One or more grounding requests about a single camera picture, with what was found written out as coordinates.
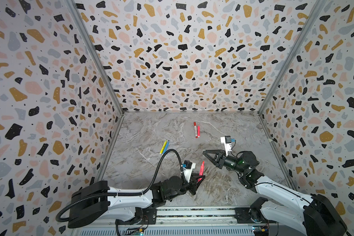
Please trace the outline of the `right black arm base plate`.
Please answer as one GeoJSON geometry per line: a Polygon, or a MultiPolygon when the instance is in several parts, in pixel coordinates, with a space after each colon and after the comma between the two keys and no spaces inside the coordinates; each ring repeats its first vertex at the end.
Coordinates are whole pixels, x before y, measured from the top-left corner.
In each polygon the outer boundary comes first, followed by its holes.
{"type": "Polygon", "coordinates": [[[267,198],[259,197],[251,206],[235,207],[235,215],[238,224],[255,223],[266,224],[268,220],[261,213],[261,206],[268,202],[267,198]]]}

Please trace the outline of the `yellow highlighter pen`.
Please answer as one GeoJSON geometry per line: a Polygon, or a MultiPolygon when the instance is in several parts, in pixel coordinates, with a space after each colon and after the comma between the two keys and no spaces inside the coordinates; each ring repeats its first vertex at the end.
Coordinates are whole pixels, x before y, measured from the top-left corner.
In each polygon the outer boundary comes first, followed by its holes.
{"type": "Polygon", "coordinates": [[[163,154],[163,153],[164,153],[164,149],[165,149],[167,143],[168,143],[168,140],[165,140],[165,142],[164,142],[164,144],[163,144],[163,146],[162,146],[162,148],[161,148],[161,150],[160,150],[160,154],[163,154]]]}

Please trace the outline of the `blue green pen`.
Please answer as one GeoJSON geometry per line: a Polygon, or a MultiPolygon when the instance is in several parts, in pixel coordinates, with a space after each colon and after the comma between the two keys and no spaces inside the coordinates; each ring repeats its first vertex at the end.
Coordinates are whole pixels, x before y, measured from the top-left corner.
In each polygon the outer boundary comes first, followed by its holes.
{"type": "Polygon", "coordinates": [[[167,143],[167,145],[166,145],[166,147],[165,147],[165,149],[164,149],[164,153],[166,152],[166,150],[167,150],[167,148],[168,148],[168,145],[169,145],[169,140],[168,140],[168,143],[167,143]]]}

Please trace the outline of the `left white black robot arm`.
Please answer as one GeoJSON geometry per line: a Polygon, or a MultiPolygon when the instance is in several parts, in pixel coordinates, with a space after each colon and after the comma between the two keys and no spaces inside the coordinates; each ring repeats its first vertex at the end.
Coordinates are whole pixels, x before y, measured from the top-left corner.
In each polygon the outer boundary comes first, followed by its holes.
{"type": "Polygon", "coordinates": [[[195,195],[205,177],[192,174],[189,182],[183,183],[180,177],[172,176],[154,183],[147,193],[136,196],[124,194],[139,193],[141,189],[116,189],[109,187],[107,181],[99,181],[72,194],[68,228],[81,228],[99,218],[112,218],[129,225],[138,223],[145,216],[151,220],[150,213],[167,201],[187,192],[195,195]]]}

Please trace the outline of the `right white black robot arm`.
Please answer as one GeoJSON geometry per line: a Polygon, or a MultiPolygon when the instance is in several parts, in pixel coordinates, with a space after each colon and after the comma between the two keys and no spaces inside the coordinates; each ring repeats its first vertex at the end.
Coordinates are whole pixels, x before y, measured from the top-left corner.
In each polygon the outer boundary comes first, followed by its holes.
{"type": "Polygon", "coordinates": [[[250,206],[253,222],[275,221],[306,236],[343,236],[347,225],[325,196],[303,194],[279,184],[256,168],[260,164],[251,151],[231,156],[224,150],[205,150],[203,155],[217,168],[239,174],[240,183],[260,197],[250,206]]]}

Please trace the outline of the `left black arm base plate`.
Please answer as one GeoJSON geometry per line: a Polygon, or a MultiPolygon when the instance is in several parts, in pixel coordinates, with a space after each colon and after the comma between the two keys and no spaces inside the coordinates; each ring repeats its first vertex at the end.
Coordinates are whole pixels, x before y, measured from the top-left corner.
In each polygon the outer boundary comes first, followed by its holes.
{"type": "Polygon", "coordinates": [[[132,207],[124,217],[126,221],[117,219],[119,225],[141,225],[156,223],[157,209],[156,208],[140,208],[132,207]]]}

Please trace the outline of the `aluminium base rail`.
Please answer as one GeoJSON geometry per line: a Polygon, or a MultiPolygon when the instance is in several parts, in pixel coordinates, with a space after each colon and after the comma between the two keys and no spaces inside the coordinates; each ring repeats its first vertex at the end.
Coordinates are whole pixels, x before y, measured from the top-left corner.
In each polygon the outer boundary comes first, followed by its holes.
{"type": "Polygon", "coordinates": [[[154,225],[116,225],[113,219],[98,219],[74,229],[73,236],[300,236],[282,223],[238,224],[235,207],[167,206],[157,209],[154,225]]]}

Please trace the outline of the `white pen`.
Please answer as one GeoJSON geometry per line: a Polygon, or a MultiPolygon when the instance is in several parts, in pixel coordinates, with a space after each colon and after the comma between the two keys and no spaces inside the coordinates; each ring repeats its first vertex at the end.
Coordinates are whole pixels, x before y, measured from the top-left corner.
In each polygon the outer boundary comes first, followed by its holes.
{"type": "Polygon", "coordinates": [[[194,126],[194,132],[195,132],[195,137],[198,138],[198,132],[197,132],[197,127],[194,126]]]}

